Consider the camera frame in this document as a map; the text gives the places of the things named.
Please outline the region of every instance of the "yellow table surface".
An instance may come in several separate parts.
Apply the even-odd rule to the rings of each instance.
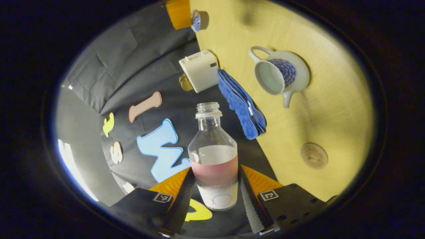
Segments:
[[[196,33],[252,97],[267,120],[257,140],[278,181],[297,183],[321,200],[340,194],[362,167],[373,139],[374,112],[366,76],[339,41],[316,23],[282,6],[255,0],[191,0],[208,12],[208,28]],[[266,93],[254,75],[252,46],[291,51],[310,70],[309,86],[283,108],[282,96]],[[267,54],[255,53],[262,58]],[[326,151],[326,167],[315,170],[300,155],[306,142]]]

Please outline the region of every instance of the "wooden coaster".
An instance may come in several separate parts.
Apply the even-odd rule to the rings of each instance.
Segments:
[[[304,163],[313,169],[321,169],[328,164],[325,150],[315,143],[305,143],[301,147],[301,157]]]

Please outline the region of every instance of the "white label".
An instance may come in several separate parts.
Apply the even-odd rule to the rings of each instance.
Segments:
[[[204,204],[210,209],[226,209],[233,206],[238,199],[238,179],[221,185],[202,187],[198,185]]]

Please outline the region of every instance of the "blue ceramic pattern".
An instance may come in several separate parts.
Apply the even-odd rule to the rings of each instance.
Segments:
[[[195,29],[195,31],[199,31],[200,27],[201,27],[201,16],[196,16],[195,18],[192,19],[192,25],[193,28]]]
[[[267,61],[275,65],[282,73],[283,80],[285,81],[285,87],[291,85],[294,82],[297,71],[289,61],[282,59],[270,59]]]

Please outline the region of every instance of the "pink label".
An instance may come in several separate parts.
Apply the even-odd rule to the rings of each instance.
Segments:
[[[232,160],[216,164],[202,165],[190,161],[198,185],[203,187],[222,186],[235,180],[238,175],[238,155]]]

